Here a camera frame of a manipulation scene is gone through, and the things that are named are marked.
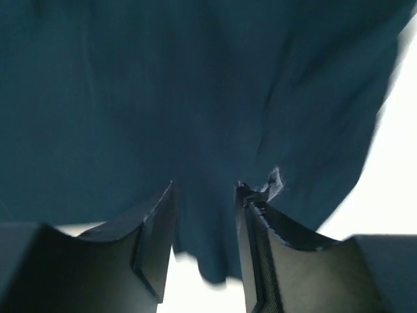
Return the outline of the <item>black t shirt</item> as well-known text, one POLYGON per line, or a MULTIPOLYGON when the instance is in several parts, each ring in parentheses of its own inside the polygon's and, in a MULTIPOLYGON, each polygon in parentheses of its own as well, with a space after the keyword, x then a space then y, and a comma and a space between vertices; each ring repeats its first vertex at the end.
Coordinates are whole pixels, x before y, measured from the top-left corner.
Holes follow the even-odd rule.
POLYGON ((111 219, 240 278, 234 186, 316 230, 358 182, 414 1, 2 1, 1 220, 111 219))

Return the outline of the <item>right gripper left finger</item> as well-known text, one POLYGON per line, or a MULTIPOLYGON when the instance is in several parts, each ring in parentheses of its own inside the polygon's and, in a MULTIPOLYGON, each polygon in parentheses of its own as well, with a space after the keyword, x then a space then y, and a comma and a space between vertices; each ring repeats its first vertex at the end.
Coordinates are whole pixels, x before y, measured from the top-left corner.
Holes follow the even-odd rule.
POLYGON ((173 185, 79 236, 1 225, 2 312, 156 312, 164 299, 173 185))

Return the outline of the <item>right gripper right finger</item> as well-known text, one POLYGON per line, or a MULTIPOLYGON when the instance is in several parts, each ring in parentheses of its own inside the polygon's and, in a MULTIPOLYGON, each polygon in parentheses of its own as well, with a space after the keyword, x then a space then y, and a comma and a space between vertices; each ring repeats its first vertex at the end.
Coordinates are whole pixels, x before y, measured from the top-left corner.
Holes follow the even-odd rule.
POLYGON ((238 248, 246 310, 286 313, 416 311, 416 236, 331 239, 271 206, 283 184, 238 183, 238 248))

